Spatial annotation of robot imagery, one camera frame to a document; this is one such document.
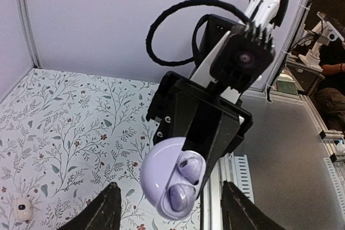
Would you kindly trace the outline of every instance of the white wall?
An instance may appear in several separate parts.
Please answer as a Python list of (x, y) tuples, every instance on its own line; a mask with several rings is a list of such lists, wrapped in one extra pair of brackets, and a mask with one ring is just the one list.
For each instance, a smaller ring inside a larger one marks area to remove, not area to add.
[[(151, 23), (165, 9), (184, 0), (28, 0), (42, 65), (48, 69), (159, 82), (171, 68), (148, 57), (145, 39)], [(245, 10), (249, 0), (222, 0)], [(280, 50), (300, 0), (290, 0), (274, 35)], [(158, 29), (154, 51), (166, 60), (191, 56), (191, 35), (205, 13), (232, 17), (217, 8), (189, 8), (169, 17)], [(175, 68), (184, 75), (192, 66)]]
[(32, 67), (16, 0), (0, 0), (0, 101)]

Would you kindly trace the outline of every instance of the person's arm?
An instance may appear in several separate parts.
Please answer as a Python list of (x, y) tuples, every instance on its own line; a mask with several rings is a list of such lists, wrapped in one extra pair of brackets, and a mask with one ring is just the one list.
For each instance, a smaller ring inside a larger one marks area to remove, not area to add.
[(344, 72), (345, 64), (336, 64), (336, 65), (322, 65), (321, 68), (323, 75), (335, 75), (337, 73)]

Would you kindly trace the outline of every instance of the floral pattern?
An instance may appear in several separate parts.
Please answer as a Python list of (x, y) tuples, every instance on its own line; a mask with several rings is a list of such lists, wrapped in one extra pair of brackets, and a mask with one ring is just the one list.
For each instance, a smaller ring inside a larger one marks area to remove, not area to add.
[[(156, 88), (33, 69), (0, 104), (0, 229), (57, 229), (109, 182), (121, 188), (121, 229), (199, 229), (199, 204), (185, 220), (166, 221), (140, 188), (157, 127), (145, 120)], [(33, 220), (15, 219), (20, 197), (30, 200)]]

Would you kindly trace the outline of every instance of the perforated metal strip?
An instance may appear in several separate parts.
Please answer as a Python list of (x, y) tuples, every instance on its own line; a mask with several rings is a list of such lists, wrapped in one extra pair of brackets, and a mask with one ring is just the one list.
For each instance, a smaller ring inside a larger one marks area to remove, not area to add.
[(254, 203), (252, 181), (250, 178), (247, 156), (235, 156), (237, 186)]
[(336, 172), (336, 170), (334, 168), (334, 165), (331, 162), (331, 160), (329, 158), (325, 158), (325, 163), (326, 163), (329, 175), (330, 175), (330, 177), (332, 179), (332, 183), (333, 183), (336, 195), (338, 197), (340, 209), (341, 209), (343, 218), (345, 220), (345, 196), (344, 196), (343, 188), (341, 186), (338, 174), (337, 174), (337, 172)]

